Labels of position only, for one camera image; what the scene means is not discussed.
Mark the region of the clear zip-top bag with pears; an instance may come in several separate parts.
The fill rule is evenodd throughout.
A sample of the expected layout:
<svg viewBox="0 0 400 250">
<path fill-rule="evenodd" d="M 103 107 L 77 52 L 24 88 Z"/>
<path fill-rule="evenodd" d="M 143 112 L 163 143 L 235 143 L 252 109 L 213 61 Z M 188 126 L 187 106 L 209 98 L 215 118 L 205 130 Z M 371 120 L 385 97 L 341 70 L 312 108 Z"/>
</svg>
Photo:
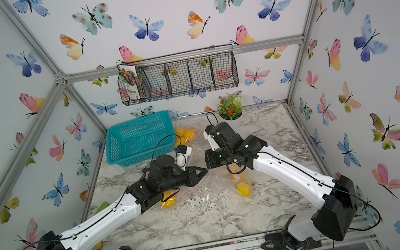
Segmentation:
<svg viewBox="0 0 400 250">
<path fill-rule="evenodd" d="M 194 190 L 205 201 L 212 201 L 212 199 L 218 197 L 226 197 L 228 194 L 240 196 L 236 184 L 241 180 L 249 180 L 252 185 L 251 196 L 253 196 L 253 183 L 246 174 L 246 171 L 247 168 L 235 163 L 210 169 Z"/>
</svg>

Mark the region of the yellow-green pear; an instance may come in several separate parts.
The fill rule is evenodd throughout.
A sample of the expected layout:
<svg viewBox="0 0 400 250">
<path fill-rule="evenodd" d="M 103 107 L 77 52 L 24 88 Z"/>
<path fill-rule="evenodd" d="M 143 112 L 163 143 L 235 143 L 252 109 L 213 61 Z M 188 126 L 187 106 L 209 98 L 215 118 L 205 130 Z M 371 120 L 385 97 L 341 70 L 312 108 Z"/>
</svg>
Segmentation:
<svg viewBox="0 0 400 250">
<path fill-rule="evenodd" d="M 237 191 L 240 196 L 250 197 L 252 194 L 252 185 L 249 180 L 241 180 L 236 184 Z"/>
</svg>

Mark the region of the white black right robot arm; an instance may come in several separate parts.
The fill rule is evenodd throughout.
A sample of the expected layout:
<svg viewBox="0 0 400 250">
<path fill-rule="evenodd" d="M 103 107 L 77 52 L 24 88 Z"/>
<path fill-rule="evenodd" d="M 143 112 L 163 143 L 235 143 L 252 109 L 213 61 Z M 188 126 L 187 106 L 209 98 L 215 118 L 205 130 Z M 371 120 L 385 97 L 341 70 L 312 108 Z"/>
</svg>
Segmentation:
<svg viewBox="0 0 400 250">
<path fill-rule="evenodd" d="M 207 126 L 204 138 L 211 148 L 205 151 L 209 169 L 237 164 L 269 175 L 306 198 L 317 212 L 307 218 L 293 218 L 286 231 L 292 241 L 303 242 L 322 234 L 343 241 L 358 210 L 351 179 L 334 179 L 299 165 L 256 136 L 242 138 L 222 122 Z"/>
</svg>

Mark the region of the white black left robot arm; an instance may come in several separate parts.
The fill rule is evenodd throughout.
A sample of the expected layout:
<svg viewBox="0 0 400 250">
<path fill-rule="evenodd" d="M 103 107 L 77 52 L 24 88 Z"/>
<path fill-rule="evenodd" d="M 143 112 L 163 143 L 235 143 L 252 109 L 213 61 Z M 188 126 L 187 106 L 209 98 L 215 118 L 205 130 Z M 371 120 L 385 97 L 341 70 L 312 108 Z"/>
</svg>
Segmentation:
<svg viewBox="0 0 400 250">
<path fill-rule="evenodd" d="M 48 232 L 39 239 L 36 250 L 92 250 L 122 225 L 154 205 L 166 202 L 166 192 L 177 193 L 182 187 L 194 187 L 207 173 L 206 168 L 198 166 L 179 167 L 172 156 L 161 155 L 107 208 L 59 235 Z M 119 250 L 132 248 L 123 246 Z"/>
</svg>

